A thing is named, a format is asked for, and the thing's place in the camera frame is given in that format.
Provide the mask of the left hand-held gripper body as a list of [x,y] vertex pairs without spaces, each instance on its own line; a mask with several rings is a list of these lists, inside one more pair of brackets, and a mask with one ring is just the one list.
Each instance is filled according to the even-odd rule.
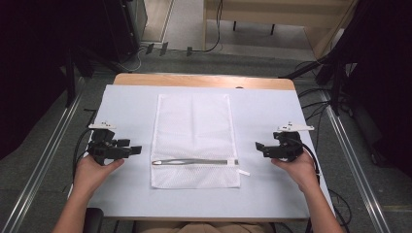
[[92,135],[86,152],[91,154],[98,164],[104,165],[106,159],[118,160],[127,158],[131,154],[130,145],[129,147],[117,147],[115,126],[100,123],[91,124],[88,128],[92,130]]

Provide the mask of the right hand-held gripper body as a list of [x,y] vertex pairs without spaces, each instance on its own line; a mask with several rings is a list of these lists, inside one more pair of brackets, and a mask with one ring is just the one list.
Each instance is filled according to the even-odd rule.
[[300,138],[300,131],[311,131],[315,127],[312,125],[288,122],[286,125],[279,126],[273,133],[273,137],[279,141],[275,147],[272,158],[282,161],[292,162],[303,153],[303,143]]

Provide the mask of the white mesh laundry bag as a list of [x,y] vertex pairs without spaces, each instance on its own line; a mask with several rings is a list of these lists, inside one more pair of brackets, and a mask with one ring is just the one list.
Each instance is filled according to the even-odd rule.
[[161,94],[151,151],[151,186],[238,188],[241,170],[227,94]]

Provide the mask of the person's right hand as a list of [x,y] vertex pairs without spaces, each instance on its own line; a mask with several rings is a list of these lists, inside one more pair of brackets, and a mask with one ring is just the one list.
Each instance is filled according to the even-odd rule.
[[277,158],[272,158],[271,162],[285,170],[297,183],[302,192],[309,193],[316,188],[320,188],[316,177],[314,160],[306,150],[292,162],[284,162]]

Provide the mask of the person's left hand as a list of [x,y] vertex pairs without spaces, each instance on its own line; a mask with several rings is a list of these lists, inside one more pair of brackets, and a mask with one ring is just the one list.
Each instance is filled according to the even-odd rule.
[[82,158],[77,165],[73,194],[91,197],[93,192],[124,163],[118,159],[108,165],[98,164],[91,155]]

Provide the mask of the pale table cover sheet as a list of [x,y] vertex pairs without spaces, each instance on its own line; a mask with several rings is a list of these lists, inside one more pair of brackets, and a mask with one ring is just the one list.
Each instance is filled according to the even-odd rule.
[[304,116],[294,89],[220,88],[233,113],[236,148],[241,169],[237,188],[157,189],[150,182],[150,152],[157,97],[171,87],[109,85],[96,121],[115,125],[115,133],[138,155],[124,164],[94,192],[89,204],[106,217],[139,220],[282,221],[309,216],[297,184],[256,149],[273,145],[274,131]]

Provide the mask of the black metal stand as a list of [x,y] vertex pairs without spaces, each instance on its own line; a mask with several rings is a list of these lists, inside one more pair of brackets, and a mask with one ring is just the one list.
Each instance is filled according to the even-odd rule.
[[66,50],[65,69],[66,69],[66,107],[69,107],[76,97],[75,69],[84,77],[91,77],[93,69],[89,62],[92,52],[86,48],[74,46]]

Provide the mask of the wooden table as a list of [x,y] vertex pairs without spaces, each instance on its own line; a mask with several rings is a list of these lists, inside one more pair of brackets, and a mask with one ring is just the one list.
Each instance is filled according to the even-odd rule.
[[118,74],[114,79],[114,84],[295,90],[293,82],[288,79],[251,78],[240,76]]

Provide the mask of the person's beige trousers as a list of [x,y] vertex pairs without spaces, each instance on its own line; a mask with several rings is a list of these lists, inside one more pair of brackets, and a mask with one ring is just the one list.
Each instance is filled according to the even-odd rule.
[[140,221],[133,233],[275,233],[269,223]]

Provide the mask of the dark curtain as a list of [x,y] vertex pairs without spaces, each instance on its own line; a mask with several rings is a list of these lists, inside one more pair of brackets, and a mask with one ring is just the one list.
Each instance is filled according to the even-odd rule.
[[85,47],[101,0],[0,0],[0,159],[66,90],[68,48]]
[[359,0],[336,58],[355,120],[377,164],[412,178],[412,0]]

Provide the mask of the black computer tower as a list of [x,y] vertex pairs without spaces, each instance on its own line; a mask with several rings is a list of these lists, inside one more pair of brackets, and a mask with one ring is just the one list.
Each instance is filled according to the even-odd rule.
[[114,60],[121,62],[140,48],[148,16],[144,0],[103,0],[111,38]]

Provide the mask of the metal floor rail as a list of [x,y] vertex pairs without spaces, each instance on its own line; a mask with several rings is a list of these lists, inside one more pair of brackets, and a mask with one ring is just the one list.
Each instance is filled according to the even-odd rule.
[[53,128],[51,136],[47,139],[47,144],[41,155],[36,160],[35,167],[30,173],[30,177],[25,183],[21,192],[17,195],[16,202],[11,210],[7,221],[1,227],[0,233],[17,233],[24,217],[29,210],[34,197],[40,188],[44,176],[51,166],[55,152],[66,132],[68,125],[77,110],[81,94],[78,94],[73,102],[64,108],[58,123]]
[[332,200],[351,233],[393,233],[340,116],[330,106],[319,119],[317,152]]

